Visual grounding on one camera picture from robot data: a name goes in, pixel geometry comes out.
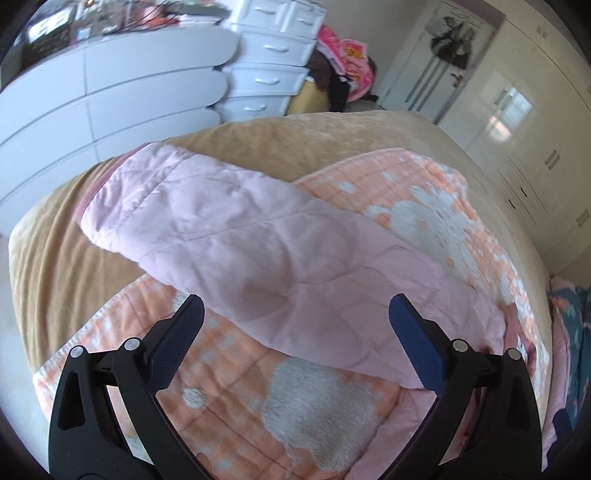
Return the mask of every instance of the drawer handle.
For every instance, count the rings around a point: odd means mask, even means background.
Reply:
[[[285,53],[286,51],[290,50],[287,47],[276,47],[275,45],[263,45],[263,48],[266,48],[267,50],[278,51],[280,53]]]
[[[245,112],[262,112],[263,110],[267,110],[266,105],[261,106],[246,106],[244,107]]]
[[[260,12],[260,13],[266,14],[266,15],[275,15],[275,14],[277,14],[277,10],[268,10],[266,8],[263,8],[263,7],[255,7],[255,10],[257,12]]]
[[[265,85],[277,85],[280,81],[281,81],[280,79],[272,79],[272,80],[255,79],[255,82],[264,83]]]

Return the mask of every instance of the clothes pile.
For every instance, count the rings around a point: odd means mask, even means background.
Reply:
[[[375,63],[368,46],[351,39],[340,39],[323,25],[318,43],[306,66],[316,86],[327,92],[331,112],[343,112],[345,105],[362,98],[375,100],[369,92],[374,84]]]

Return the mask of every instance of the folded pink blanket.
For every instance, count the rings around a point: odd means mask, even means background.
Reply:
[[[393,181],[388,165],[408,162],[417,172],[436,170],[434,162],[402,149],[384,152],[379,161],[385,184]],[[352,466],[350,478],[379,477],[433,401],[431,393],[419,390],[389,326],[393,295],[405,293],[450,338],[461,336],[483,351],[503,350],[505,321],[492,300],[365,216],[169,145],[148,145],[110,174],[80,211],[80,224],[96,245],[138,261],[164,284],[201,295],[212,315],[226,317],[269,348],[409,389]],[[313,179],[306,187],[314,190]],[[349,189],[355,186],[344,182],[341,191],[322,197],[338,205]],[[405,186],[398,194],[410,190]],[[189,368],[204,361],[194,360]],[[465,432],[450,454],[464,438]]]

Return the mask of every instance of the white wall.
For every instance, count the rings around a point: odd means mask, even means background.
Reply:
[[[368,44],[378,85],[428,0],[324,0],[326,24],[340,38]]]

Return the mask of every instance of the pink quilted blanket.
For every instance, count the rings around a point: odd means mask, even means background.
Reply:
[[[36,373],[46,413],[73,345],[96,351],[141,337],[195,292],[206,325],[158,394],[189,447],[223,479],[379,477],[433,401],[389,327],[393,295],[405,293],[449,337],[495,353],[516,342],[504,339],[516,318],[495,306],[508,296],[536,340],[527,295],[464,187],[457,172],[402,149],[295,187],[168,145],[142,148],[97,185],[80,223],[149,275]],[[420,232],[428,254],[380,225]]]

